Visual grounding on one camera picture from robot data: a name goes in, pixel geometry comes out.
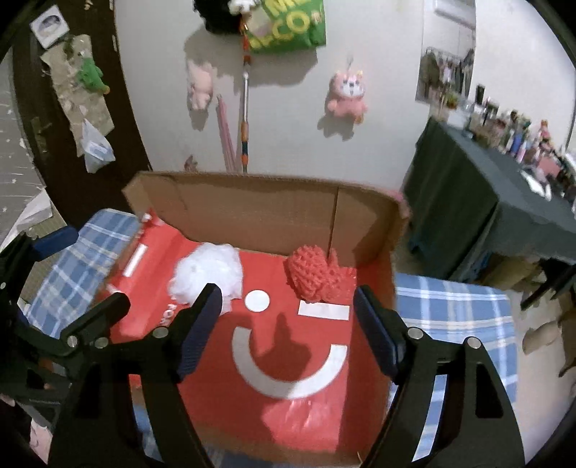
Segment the red loofah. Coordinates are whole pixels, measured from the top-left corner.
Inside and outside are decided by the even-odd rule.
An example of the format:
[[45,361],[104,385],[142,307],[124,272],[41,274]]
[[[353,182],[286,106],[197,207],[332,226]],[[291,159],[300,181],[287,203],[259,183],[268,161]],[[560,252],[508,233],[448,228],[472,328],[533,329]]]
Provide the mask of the red loofah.
[[298,247],[287,259],[288,272],[297,294],[306,302],[346,303],[355,288],[353,269],[338,266],[336,251],[328,260],[318,246]]

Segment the bolt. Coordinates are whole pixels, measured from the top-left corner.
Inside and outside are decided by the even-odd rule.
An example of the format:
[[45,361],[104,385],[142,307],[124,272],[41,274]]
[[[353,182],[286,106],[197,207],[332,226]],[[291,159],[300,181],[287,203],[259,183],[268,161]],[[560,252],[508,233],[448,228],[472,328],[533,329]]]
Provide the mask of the bolt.
[[78,346],[78,338],[76,338],[74,335],[70,335],[66,340],[66,343],[68,343],[69,347],[76,348],[76,346]]
[[466,340],[466,343],[468,343],[468,346],[470,346],[470,348],[474,348],[474,349],[479,349],[482,346],[482,341],[480,341],[476,337],[468,338]]
[[424,332],[416,327],[408,329],[408,336],[413,339],[421,339],[424,336]]
[[94,341],[94,346],[98,349],[106,348],[106,346],[108,346],[108,338],[106,337],[98,338],[96,341]]
[[152,336],[154,338],[164,338],[168,335],[168,329],[166,327],[158,327],[157,329],[154,329],[154,331],[152,332]]

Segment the white curved line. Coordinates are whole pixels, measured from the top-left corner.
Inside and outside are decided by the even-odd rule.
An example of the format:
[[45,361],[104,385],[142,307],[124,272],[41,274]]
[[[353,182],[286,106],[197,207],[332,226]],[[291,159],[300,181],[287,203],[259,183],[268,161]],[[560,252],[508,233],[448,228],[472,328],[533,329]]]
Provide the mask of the white curved line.
[[236,327],[232,336],[232,357],[246,383],[267,397],[293,400],[313,395],[332,383],[346,361],[346,345],[330,345],[328,358],[318,371],[302,380],[287,382],[266,375],[250,354],[252,330]]

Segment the beige floor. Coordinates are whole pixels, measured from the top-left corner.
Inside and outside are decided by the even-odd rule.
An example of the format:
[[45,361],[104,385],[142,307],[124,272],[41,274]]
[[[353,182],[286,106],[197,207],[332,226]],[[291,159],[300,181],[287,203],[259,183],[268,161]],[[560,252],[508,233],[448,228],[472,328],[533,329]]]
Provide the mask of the beige floor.
[[[400,273],[417,275],[422,272],[420,262],[410,254],[405,242],[394,252],[393,261]],[[538,307],[522,314],[522,294],[515,291],[506,291],[506,294],[512,306],[518,349],[518,393],[514,411],[528,461],[552,435],[570,407],[575,396],[576,369],[558,378],[558,372],[564,366],[561,338],[528,356],[522,352],[522,339],[529,328],[536,329],[560,315],[558,302],[549,301],[548,295],[540,300]]]

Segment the plaid tablecloth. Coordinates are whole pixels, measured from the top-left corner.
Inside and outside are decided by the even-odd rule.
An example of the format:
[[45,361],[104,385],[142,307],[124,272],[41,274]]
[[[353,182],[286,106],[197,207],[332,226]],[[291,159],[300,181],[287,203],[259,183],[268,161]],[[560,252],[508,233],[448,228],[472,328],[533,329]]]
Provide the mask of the plaid tablecloth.
[[[130,214],[102,210],[80,230],[78,241],[66,249],[42,284],[26,313],[30,324],[57,337],[82,315],[118,255],[137,231],[138,220]],[[476,336],[484,343],[512,402],[516,400],[517,362],[510,303],[501,291],[434,280],[406,274],[395,276],[397,310],[406,325],[416,326],[435,339],[462,343]],[[444,398],[446,377],[439,376],[415,459],[430,452]],[[150,422],[144,410],[135,408],[143,446],[159,458]],[[289,468],[206,447],[216,468]]]

